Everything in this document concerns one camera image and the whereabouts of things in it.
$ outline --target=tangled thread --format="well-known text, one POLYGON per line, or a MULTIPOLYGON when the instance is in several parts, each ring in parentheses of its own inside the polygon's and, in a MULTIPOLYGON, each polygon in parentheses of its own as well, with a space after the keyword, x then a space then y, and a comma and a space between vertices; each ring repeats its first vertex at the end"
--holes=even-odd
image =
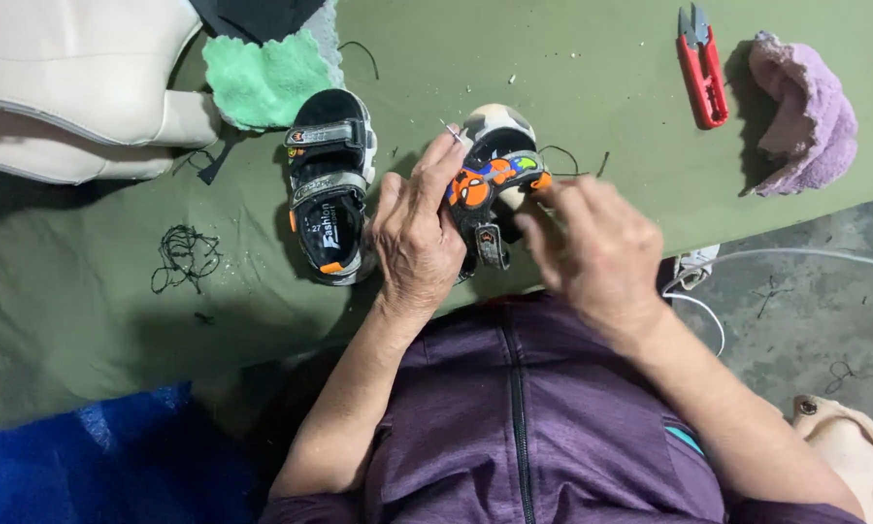
POLYGON ((197 233, 197 229, 189 226, 174 226, 168 229, 158 248, 158 253, 162 256, 162 267, 155 269, 151 274, 152 293, 160 295, 169 287, 189 281, 197 289, 197 294, 202 294, 199 280, 216 271, 223 256, 216 250, 217 245, 219 245, 217 237, 201 235, 197 233), (200 256, 200 252, 204 262, 200 268, 197 268, 197 256, 200 256), (156 287, 155 277, 158 276, 159 271, 164 271, 164 283, 156 287))

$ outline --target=purple towel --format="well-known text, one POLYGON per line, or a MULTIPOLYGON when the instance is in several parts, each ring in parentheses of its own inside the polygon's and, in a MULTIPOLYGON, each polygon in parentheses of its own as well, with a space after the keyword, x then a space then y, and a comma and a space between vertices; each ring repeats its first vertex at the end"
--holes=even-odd
POLYGON ((824 187, 844 174, 857 155, 857 119, 840 80, 821 56, 804 44, 783 44, 761 31, 750 52, 750 71, 779 103, 758 148, 786 164, 752 192, 792 195, 824 187))

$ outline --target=concrete floor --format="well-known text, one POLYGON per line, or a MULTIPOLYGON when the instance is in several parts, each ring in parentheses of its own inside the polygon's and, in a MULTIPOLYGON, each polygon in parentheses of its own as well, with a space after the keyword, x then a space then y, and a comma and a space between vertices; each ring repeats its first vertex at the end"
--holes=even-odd
MULTIPOLYGON (((721 254, 766 247, 873 258, 873 202, 724 244, 721 254)), ((749 257, 718 265, 689 295, 722 320, 723 362, 787 415, 793 395, 809 393, 873 418, 873 267, 821 256, 749 257), (777 290, 764 308, 765 297, 777 290)), ((709 316, 681 301, 675 310, 710 347, 718 347, 709 316)))

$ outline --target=velcro strap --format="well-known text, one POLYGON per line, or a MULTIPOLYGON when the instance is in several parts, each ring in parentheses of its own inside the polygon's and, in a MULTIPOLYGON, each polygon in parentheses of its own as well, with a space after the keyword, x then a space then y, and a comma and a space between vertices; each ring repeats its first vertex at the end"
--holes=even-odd
POLYGON ((501 246, 500 228, 497 224, 479 224, 476 228, 476 244, 478 256, 486 266, 499 269, 510 266, 511 256, 501 246))
POLYGON ((365 125, 358 118, 346 118, 320 126, 290 128, 284 136, 286 147, 322 146, 345 143, 346 147, 365 148, 365 125))
POLYGON ((310 197, 329 191, 353 189, 359 197, 363 197, 366 186, 365 179, 358 173, 342 171, 318 176, 295 189, 294 197, 291 199, 291 209, 298 207, 310 197))

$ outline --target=zipper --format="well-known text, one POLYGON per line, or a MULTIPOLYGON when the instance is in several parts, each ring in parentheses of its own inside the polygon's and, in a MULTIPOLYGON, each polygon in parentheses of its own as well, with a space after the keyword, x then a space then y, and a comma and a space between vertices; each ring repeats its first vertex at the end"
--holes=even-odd
POLYGON ((517 451, 517 477, 520 482, 520 502, 524 506, 524 520, 536 524, 533 515, 533 491, 530 484, 529 459, 527 457, 527 415, 524 413, 524 374, 520 355, 513 347, 513 334, 508 322, 507 306, 502 306, 501 334, 507 352, 511 355, 511 405, 513 414, 513 440, 517 451))

